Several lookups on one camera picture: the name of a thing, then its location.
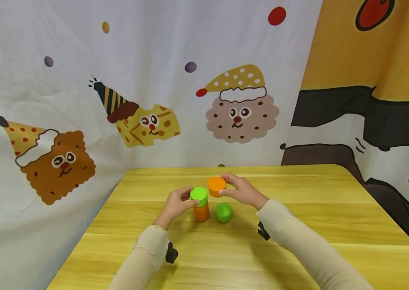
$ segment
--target cartoon backdrop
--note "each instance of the cartoon backdrop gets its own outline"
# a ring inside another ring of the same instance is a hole
[[[45,289],[128,169],[280,164],[321,4],[0,1],[0,289]]]
[[[280,148],[347,168],[409,235],[409,1],[324,1]]]

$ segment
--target cartoon eye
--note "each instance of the cartoon eye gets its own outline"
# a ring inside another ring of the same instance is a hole
[[[145,126],[145,127],[147,127],[149,125],[149,119],[147,118],[147,116],[141,117],[140,124],[142,126]]]
[[[235,109],[235,108],[232,108],[232,109],[230,110],[230,112],[229,112],[230,118],[233,119],[233,118],[236,116],[236,113],[237,113],[236,109]]]
[[[72,153],[72,152],[70,152],[70,151],[68,151],[68,152],[66,153],[66,161],[67,161],[69,164],[73,164],[76,160],[77,160],[77,158],[76,158],[76,156],[75,156],[74,153]]]
[[[248,107],[244,107],[240,109],[240,117],[242,119],[246,119],[247,117],[251,116],[251,109]]]
[[[51,166],[54,168],[59,168],[61,164],[64,163],[65,160],[66,159],[64,158],[64,156],[58,155],[55,158],[53,158],[53,160],[51,160]]]
[[[159,125],[159,118],[155,114],[151,114],[149,116],[149,119],[151,120],[151,124],[158,126]]]

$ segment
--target yellow dot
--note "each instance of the yellow dot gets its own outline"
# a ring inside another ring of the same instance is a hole
[[[103,22],[103,25],[101,25],[101,28],[103,28],[103,32],[104,33],[108,33],[109,32],[109,23],[107,23],[106,21]]]

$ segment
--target cylindrical block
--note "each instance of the cylindrical block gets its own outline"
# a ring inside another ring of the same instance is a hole
[[[193,201],[199,201],[197,207],[204,207],[208,203],[208,192],[204,187],[195,187],[190,192],[190,198]]]
[[[216,217],[219,222],[229,222],[232,219],[232,207],[226,202],[218,204],[216,206]]]
[[[209,219],[209,204],[206,203],[203,207],[193,207],[195,219],[198,222],[204,222]]]
[[[208,181],[209,194],[215,198],[220,198],[222,195],[219,191],[226,188],[226,182],[220,177],[213,177]]]

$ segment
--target orange cup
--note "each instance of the orange cup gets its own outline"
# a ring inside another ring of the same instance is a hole
[[[208,181],[209,194],[215,198],[220,198],[222,195],[219,194],[219,191],[225,189],[227,183],[220,177],[213,177]]]
[[[206,203],[203,207],[193,207],[193,213],[198,222],[205,222],[209,219],[209,204]]]
[[[209,213],[205,213],[205,214],[195,214],[195,219],[198,222],[205,222],[206,220],[209,219]]]
[[[195,214],[209,213],[209,204],[207,203],[203,207],[193,207],[193,212]]]

